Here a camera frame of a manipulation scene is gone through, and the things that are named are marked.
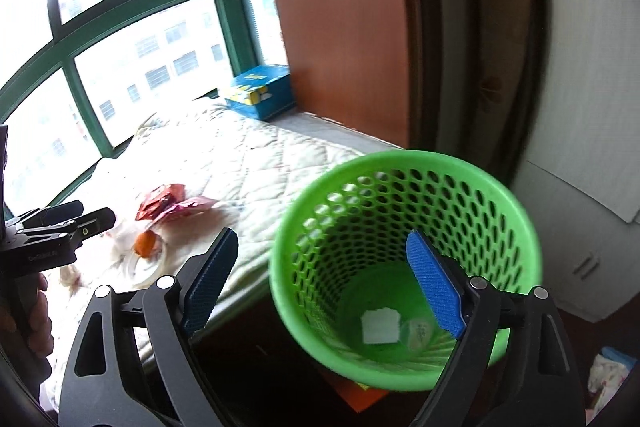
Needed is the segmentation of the person left hand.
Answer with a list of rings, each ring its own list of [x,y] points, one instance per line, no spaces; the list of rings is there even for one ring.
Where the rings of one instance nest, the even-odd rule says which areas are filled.
[[[38,274],[36,301],[27,315],[29,335],[26,343],[30,351],[40,359],[47,358],[54,348],[52,336],[52,321],[49,317],[49,306],[46,291],[48,289],[47,277]]]

